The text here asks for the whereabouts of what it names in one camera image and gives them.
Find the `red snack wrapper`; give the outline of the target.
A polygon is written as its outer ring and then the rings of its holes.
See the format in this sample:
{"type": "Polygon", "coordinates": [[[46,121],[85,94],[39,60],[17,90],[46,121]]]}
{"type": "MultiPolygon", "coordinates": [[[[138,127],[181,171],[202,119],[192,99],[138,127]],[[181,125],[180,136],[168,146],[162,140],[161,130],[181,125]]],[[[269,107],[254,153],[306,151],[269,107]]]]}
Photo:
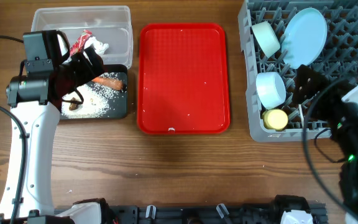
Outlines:
{"type": "Polygon", "coordinates": [[[93,35],[93,33],[87,29],[85,29],[79,38],[77,38],[76,42],[70,47],[70,56],[82,52],[86,41],[93,35]]]}

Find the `white tissue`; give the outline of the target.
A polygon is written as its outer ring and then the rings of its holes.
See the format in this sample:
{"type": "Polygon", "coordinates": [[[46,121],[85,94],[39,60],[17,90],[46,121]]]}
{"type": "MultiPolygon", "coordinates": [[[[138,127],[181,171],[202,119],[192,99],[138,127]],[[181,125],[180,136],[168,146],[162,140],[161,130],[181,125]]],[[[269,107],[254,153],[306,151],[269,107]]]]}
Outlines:
{"type": "Polygon", "coordinates": [[[98,55],[104,55],[109,48],[109,44],[100,42],[96,37],[90,37],[84,44],[84,48],[93,47],[98,55]]]}

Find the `orange carrot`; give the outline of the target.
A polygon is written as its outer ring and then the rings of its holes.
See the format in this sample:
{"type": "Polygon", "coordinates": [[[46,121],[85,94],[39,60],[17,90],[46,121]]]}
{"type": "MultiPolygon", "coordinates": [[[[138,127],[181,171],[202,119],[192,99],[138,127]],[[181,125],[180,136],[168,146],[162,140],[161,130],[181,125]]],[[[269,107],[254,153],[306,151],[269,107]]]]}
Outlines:
{"type": "Polygon", "coordinates": [[[100,85],[107,86],[116,91],[121,91],[124,88],[123,82],[115,78],[96,77],[92,79],[92,81],[100,85]]]}

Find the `light blue bowl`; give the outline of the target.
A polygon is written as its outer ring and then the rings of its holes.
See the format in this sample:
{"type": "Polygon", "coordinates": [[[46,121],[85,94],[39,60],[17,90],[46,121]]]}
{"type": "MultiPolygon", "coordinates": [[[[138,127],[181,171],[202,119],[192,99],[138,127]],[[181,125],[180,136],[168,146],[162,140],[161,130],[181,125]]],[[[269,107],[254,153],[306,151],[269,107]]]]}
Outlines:
{"type": "Polygon", "coordinates": [[[257,95],[267,109],[274,109],[286,100],[285,84],[279,73],[264,72],[256,76],[257,95]]]}

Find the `dark dried mushroom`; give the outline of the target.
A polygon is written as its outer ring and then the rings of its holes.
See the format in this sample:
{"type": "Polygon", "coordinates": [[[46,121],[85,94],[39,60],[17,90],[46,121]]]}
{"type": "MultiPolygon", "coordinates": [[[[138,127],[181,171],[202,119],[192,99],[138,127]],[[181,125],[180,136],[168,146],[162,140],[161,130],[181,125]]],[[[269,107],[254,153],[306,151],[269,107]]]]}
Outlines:
{"type": "Polygon", "coordinates": [[[76,98],[72,98],[68,109],[70,111],[74,111],[74,110],[77,110],[78,107],[79,107],[78,100],[76,98]]]}

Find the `large light blue plate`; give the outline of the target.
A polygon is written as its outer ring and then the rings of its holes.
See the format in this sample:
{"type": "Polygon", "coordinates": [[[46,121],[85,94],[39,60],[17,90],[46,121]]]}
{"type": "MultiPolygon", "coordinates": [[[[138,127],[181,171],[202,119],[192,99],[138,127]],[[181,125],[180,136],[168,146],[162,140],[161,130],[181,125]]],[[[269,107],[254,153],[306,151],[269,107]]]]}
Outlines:
{"type": "Polygon", "coordinates": [[[323,50],[328,26],[322,13],[309,7],[298,12],[288,23],[282,42],[283,61],[292,69],[314,62],[323,50]]]}

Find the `yellow plastic cup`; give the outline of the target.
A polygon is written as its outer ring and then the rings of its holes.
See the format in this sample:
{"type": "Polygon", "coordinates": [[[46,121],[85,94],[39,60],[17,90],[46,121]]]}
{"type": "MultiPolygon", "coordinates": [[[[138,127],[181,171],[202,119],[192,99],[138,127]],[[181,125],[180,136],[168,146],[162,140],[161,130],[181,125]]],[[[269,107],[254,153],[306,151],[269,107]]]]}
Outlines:
{"type": "Polygon", "coordinates": [[[288,124],[288,115],[283,110],[267,110],[262,113],[262,120],[267,129],[281,131],[288,124]]]}

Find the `green bowl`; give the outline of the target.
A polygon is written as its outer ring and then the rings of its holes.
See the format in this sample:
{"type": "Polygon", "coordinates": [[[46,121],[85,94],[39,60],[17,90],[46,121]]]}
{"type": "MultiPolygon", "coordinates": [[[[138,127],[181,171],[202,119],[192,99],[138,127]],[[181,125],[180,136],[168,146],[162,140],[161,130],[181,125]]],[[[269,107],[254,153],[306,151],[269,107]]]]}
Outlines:
{"type": "Polygon", "coordinates": [[[259,47],[267,58],[271,57],[280,49],[281,45],[278,38],[272,26],[267,21],[252,25],[251,28],[259,47]]]}

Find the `white plastic spoon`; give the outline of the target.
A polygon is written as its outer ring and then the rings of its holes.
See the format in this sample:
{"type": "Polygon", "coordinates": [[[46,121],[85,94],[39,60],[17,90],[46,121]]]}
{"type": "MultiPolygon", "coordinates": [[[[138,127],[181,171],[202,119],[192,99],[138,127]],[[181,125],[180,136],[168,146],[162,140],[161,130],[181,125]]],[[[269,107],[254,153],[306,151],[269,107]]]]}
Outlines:
{"type": "Polygon", "coordinates": [[[301,104],[298,104],[298,111],[299,111],[300,119],[301,119],[301,127],[304,128],[305,122],[304,122],[303,108],[302,108],[301,104]]]}

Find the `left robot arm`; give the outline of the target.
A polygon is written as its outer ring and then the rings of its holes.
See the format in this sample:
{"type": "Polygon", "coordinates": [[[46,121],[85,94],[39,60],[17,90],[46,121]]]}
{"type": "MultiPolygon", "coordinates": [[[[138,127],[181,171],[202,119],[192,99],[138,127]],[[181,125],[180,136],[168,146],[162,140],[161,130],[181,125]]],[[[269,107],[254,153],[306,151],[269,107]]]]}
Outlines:
{"type": "Polygon", "coordinates": [[[26,59],[6,88],[12,141],[0,223],[23,223],[32,217],[52,219],[52,148],[63,97],[105,73],[93,47],[71,56],[60,30],[23,35],[26,59]]]}

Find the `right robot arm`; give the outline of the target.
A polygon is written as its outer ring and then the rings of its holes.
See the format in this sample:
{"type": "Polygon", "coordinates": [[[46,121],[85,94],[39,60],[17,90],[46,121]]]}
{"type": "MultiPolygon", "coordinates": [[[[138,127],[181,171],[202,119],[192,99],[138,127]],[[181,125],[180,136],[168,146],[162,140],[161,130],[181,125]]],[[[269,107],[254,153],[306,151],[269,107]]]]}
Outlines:
{"type": "Polygon", "coordinates": [[[297,70],[296,100],[310,98],[312,103],[303,118],[301,141],[307,164],[317,183],[326,194],[347,214],[349,222],[358,223],[358,85],[345,92],[351,75],[335,80],[327,79],[306,65],[297,70]],[[320,119],[328,124],[327,130],[344,155],[338,162],[342,165],[339,186],[342,199],[338,199],[323,183],[313,165],[308,149],[308,122],[320,119]]]}

